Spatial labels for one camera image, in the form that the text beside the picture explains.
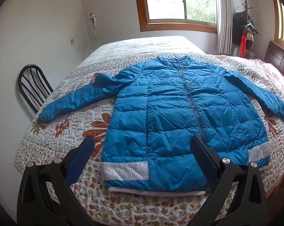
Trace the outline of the blue puffer jacket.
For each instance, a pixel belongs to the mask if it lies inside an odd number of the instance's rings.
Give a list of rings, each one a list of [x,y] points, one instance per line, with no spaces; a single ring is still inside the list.
[[[250,99],[284,120],[284,102],[240,73],[191,56],[131,65],[48,104],[37,122],[115,98],[101,156],[110,191],[204,192],[209,185],[190,150],[199,137],[234,164],[269,164],[266,127]]]

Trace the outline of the coat rack with clothes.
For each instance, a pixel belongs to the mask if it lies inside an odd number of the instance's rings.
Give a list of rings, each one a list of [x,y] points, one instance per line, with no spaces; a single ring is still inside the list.
[[[232,43],[239,47],[238,56],[245,57],[247,50],[250,50],[254,36],[258,35],[258,31],[253,25],[253,21],[248,13],[252,7],[248,5],[247,0],[244,0],[243,11],[237,12],[233,16],[232,27]]]

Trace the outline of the dark wooden headboard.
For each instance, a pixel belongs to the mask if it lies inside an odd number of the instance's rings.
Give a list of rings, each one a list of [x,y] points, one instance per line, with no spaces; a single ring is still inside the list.
[[[284,76],[284,48],[273,41],[269,42],[264,61],[271,63]]]

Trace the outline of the floral quilted bedspread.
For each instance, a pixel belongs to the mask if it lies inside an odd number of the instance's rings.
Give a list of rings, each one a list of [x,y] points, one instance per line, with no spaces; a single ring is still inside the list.
[[[95,73],[114,75],[123,68],[158,56],[192,58],[236,70],[258,86],[284,100],[284,76],[271,63],[259,59],[244,59],[204,53],[182,36],[129,39],[102,45],[73,70],[48,97],[55,99],[92,82]],[[282,204],[284,191],[284,121],[263,111],[258,102],[252,104],[263,120],[271,144],[269,166],[262,172],[271,214]],[[77,147],[86,135],[95,140],[95,152],[77,183],[71,186],[75,196],[98,223],[106,225],[184,225],[203,205],[206,196],[148,197],[108,191],[102,182],[100,157],[102,144],[114,106],[110,98],[80,111],[59,117],[50,124],[33,121],[15,156],[15,167],[24,172],[29,161],[47,164],[64,157]]]

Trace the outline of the wooden framed window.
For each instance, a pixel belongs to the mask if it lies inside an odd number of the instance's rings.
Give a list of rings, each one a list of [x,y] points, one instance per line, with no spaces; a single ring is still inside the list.
[[[219,0],[136,0],[139,27],[217,34]]]
[[[280,0],[273,0],[275,11],[274,42],[284,48],[284,5]]]

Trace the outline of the white grey curtain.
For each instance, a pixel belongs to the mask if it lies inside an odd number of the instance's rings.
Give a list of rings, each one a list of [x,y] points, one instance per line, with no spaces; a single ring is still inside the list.
[[[217,0],[217,51],[229,55],[232,51],[233,12],[231,0]]]

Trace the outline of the black metal chair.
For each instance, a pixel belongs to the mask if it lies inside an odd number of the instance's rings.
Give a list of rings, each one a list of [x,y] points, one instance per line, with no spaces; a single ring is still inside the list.
[[[38,113],[54,91],[43,70],[35,64],[28,64],[22,68],[17,85],[20,94],[35,113]]]

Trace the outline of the yellow wall socket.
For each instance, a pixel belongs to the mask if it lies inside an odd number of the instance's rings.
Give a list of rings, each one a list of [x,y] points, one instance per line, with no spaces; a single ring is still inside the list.
[[[72,39],[70,40],[70,43],[71,43],[71,45],[74,45],[74,44],[75,44],[75,40],[72,38]]]

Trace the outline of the wall mounted white handset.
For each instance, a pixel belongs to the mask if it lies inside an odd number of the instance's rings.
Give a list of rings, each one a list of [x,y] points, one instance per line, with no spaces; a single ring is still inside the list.
[[[98,42],[98,39],[97,39],[97,18],[96,18],[96,15],[94,13],[90,13],[90,19],[89,19],[93,25],[93,39],[92,39],[92,43],[91,43],[91,47],[90,47],[90,53],[92,52],[93,50],[93,45],[94,43],[96,43],[96,46],[97,48],[99,48],[99,42]]]

